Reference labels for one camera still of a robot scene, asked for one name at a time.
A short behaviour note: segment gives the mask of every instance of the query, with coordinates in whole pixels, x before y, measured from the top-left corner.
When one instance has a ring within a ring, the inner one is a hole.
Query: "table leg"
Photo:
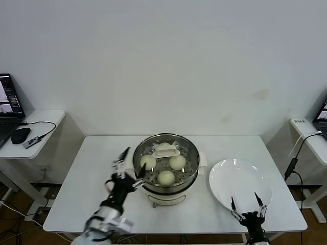
[[[247,242],[247,238],[246,238],[245,233],[242,233],[241,236],[242,236],[243,242],[246,243]]]
[[[313,194],[309,190],[303,190],[303,194],[306,199],[303,201],[303,209],[311,209],[319,223],[326,223],[326,218],[321,212],[317,202],[327,195],[327,184],[321,186]],[[298,207],[301,207],[301,201],[296,201]]]
[[[0,171],[0,182],[2,182],[8,188],[11,188],[13,192],[18,192],[19,187],[12,183],[1,171]]]
[[[274,239],[276,239],[277,237],[279,237],[280,235],[283,235],[284,232],[277,232],[277,233],[273,233],[273,235],[269,236],[268,239],[270,241],[273,241]]]
[[[35,189],[16,169],[13,164],[7,164],[8,170],[4,174],[15,183],[20,189],[22,189],[33,200],[37,201],[41,206],[46,204],[46,198]]]
[[[80,234],[73,234],[73,233],[63,233],[66,237],[68,237],[70,240],[74,240],[76,237],[78,237]]]

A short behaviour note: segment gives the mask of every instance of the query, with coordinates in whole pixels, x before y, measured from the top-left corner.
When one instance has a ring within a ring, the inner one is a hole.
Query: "cable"
[[[302,195],[301,195],[301,208],[300,208],[300,211],[301,211],[301,213],[302,213],[302,210],[303,210],[303,199],[304,199],[304,193],[303,193],[303,180],[302,180],[301,175],[300,175],[298,172],[296,172],[296,171],[293,170],[292,173],[297,174],[297,175],[299,176],[300,180],[301,180],[301,192],[302,192]],[[301,245],[303,245],[302,231],[301,231]]]
[[[30,230],[27,230],[27,231],[21,232],[21,233],[19,233],[19,234],[16,234],[16,235],[14,235],[14,236],[8,237],[8,238],[6,238],[5,240],[0,241],[0,243],[3,243],[3,242],[5,242],[5,241],[7,241],[7,240],[9,240],[9,239],[11,239],[11,238],[13,238],[13,237],[20,236],[20,235],[22,235],[22,234],[25,234],[25,233],[27,233],[27,232],[30,232],[30,231],[32,231],[32,230],[34,230],[34,229],[36,229],[36,228],[40,228],[40,227],[39,227],[39,226],[36,226],[36,227],[34,227],[34,228],[30,229]]]
[[[31,124],[38,124],[38,123],[53,124],[53,125],[54,125],[53,129],[51,129],[51,130],[48,131],[47,133],[45,133],[45,134],[39,136],[39,139],[44,138],[46,135],[48,135],[48,134],[50,134],[52,131],[54,131],[54,130],[56,129],[56,127],[57,127],[57,125],[56,125],[54,122],[52,122],[52,121],[35,121],[35,122],[26,122],[26,121],[24,121],[24,122],[19,123],[18,125],[20,125],[20,126],[24,126],[24,125],[31,125]]]
[[[48,203],[49,203],[49,199],[46,198],[46,204],[42,207],[42,209],[41,209],[39,212],[42,212],[42,211],[46,208],[46,206],[48,205]],[[36,213],[30,213],[30,214],[27,214],[26,216],[36,215],[36,214],[38,214],[39,212],[36,212]],[[18,215],[17,218],[0,218],[0,219],[4,219],[4,220],[6,220],[6,221],[12,221],[12,220],[14,220],[14,219],[20,219],[20,218],[22,218],[22,216],[19,216],[19,215]]]
[[[301,149],[302,149],[302,147],[303,147],[305,141],[306,141],[307,139],[309,139],[310,137],[313,137],[313,136],[316,136],[316,135],[321,135],[321,133],[312,134],[312,135],[309,135],[309,136],[307,136],[306,138],[304,138],[304,140],[303,140],[303,142],[302,142],[300,148],[298,149],[298,152],[297,152],[296,156],[292,158],[290,164],[289,164],[288,167],[287,167],[287,170],[285,171],[285,174],[284,174],[284,180],[285,180],[285,181],[288,179],[288,177],[292,174],[292,171],[295,169],[295,166],[296,166],[297,161],[298,161],[297,157],[298,157],[298,155],[300,154],[300,151],[301,151]]]
[[[122,242],[122,241],[124,241],[124,240],[128,240],[129,242],[130,242],[130,244],[132,244],[132,242],[130,241],[130,239],[131,238],[133,238],[133,237],[135,237],[136,235],[132,235],[132,236],[129,236],[129,237],[120,237],[119,239],[118,239],[118,241],[117,241],[117,244],[119,243],[119,242]]]
[[[35,221],[35,220],[33,220],[33,219],[27,217],[26,215],[22,214],[22,213],[19,212],[19,211],[16,211],[16,210],[12,209],[11,207],[7,206],[7,205],[6,205],[5,203],[3,203],[2,201],[0,201],[0,203],[2,203],[2,204],[3,204],[4,206],[6,206],[7,208],[11,209],[12,211],[15,211],[16,213],[19,213],[20,215],[24,216],[25,218],[29,219],[30,221],[33,221],[35,224],[37,224],[37,225],[39,225],[39,226],[42,227],[42,225],[41,225],[39,222],[37,222],[37,221]],[[60,236],[62,239],[66,240],[66,241],[72,242],[72,241],[70,241],[70,240],[64,238],[63,236],[59,235],[58,233],[55,233],[55,234],[58,235],[58,236]]]
[[[309,135],[308,137],[306,137],[306,138],[303,140],[303,142],[302,142],[300,148],[298,149],[298,152],[297,152],[295,158],[297,158],[297,157],[298,157],[298,154],[300,154],[300,151],[301,151],[301,149],[302,149],[302,146],[303,146],[303,144],[305,143],[305,141],[306,141],[307,139],[309,139],[309,138],[312,137],[312,136],[321,135],[321,134],[322,134],[322,133],[317,133],[317,134],[312,134],[312,135]]]
[[[41,180],[35,182],[32,186],[35,186],[35,185],[41,183],[43,180],[45,180],[46,172],[47,172],[48,170],[44,169],[44,170],[42,170],[42,171],[44,172],[43,178],[42,178]]]
[[[186,238],[185,234],[184,234],[184,238],[185,238],[186,244],[189,244],[188,239]]]
[[[297,139],[297,141],[296,141],[296,143],[295,143],[293,149],[291,150],[290,154],[288,154],[288,157],[292,154],[292,152],[293,152],[294,149],[296,148],[297,143],[300,141],[300,139],[302,138],[302,136],[307,135],[307,134],[317,134],[317,133],[321,134],[322,132],[321,132],[321,131],[316,131],[316,132],[307,132],[307,133],[301,134],[301,135],[299,136],[299,138]]]
[[[6,200],[1,200],[2,204],[4,204],[3,202],[6,202],[6,203],[9,203],[10,205],[12,205],[10,202],[6,201]],[[19,218],[16,220],[16,222],[14,223],[14,225],[12,227],[10,227],[8,230],[5,230],[3,231],[1,234],[0,234],[0,238],[4,237],[5,235],[7,235],[8,232],[11,232],[11,233],[16,233],[15,231],[12,231],[11,229],[13,229],[17,223],[19,222]]]

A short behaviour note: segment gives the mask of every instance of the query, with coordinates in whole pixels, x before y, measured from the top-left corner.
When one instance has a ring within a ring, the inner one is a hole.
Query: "white wall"
[[[326,9],[2,0],[0,71],[14,75],[23,104],[63,109],[85,135],[259,134],[283,169],[288,119],[317,108],[326,89]]]

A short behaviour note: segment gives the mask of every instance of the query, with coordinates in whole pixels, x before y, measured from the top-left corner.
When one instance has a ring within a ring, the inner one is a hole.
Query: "black mouse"
[[[30,134],[31,129],[29,128],[22,128],[16,129],[14,132],[11,133],[11,142],[13,144],[20,144],[23,143],[27,136]]]

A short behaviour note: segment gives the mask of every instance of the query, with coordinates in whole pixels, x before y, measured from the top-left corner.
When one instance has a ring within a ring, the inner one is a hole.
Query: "white table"
[[[296,129],[296,131],[301,134],[306,134],[302,138],[309,136],[308,132],[318,131],[312,124],[313,118],[292,118],[291,125]],[[319,162],[327,166],[327,141],[322,136],[310,137],[306,140],[306,144],[309,146],[310,150],[317,157]],[[309,190],[303,190],[306,199],[303,201],[303,208],[309,208],[312,210],[316,216],[319,223],[326,223],[326,218],[321,212],[317,205],[317,202],[327,195],[327,183],[321,186],[313,194]]]
[[[214,198],[208,185],[212,166],[223,159],[246,159],[270,178],[273,198],[263,228],[277,232],[301,231],[307,223],[259,136],[186,136],[206,154],[208,167],[198,176],[187,200],[169,207],[152,208],[139,190],[127,196],[124,216],[134,222],[136,234],[245,233]],[[130,146],[127,161],[146,136],[88,136],[85,138],[56,197],[43,228],[49,232],[81,233],[85,221],[107,198],[104,182],[112,173],[112,161]]]
[[[26,118],[24,121],[32,123],[35,121],[51,121],[57,126],[60,124],[65,116],[65,112],[61,110],[35,110],[26,112]],[[32,139],[36,136],[43,135],[44,133],[50,131],[54,125],[52,124],[34,124],[28,126],[21,126],[19,128],[31,128],[32,131],[28,135],[27,140]],[[19,160],[20,159],[32,159],[38,155],[42,150],[47,140],[51,137],[54,131],[45,136],[41,142],[35,144],[34,146],[25,149],[22,144],[13,144],[9,139],[5,145],[0,149],[0,158],[8,159],[3,161],[0,165],[1,172],[8,177],[15,185],[21,188],[26,194],[28,194],[35,202],[31,206],[28,213],[35,213],[40,206],[44,206],[47,203],[44,195],[48,191],[48,188],[43,188],[40,192],[37,191],[26,178],[19,171]],[[10,188],[6,195],[13,191]],[[51,207],[53,200],[49,200],[47,207]]]

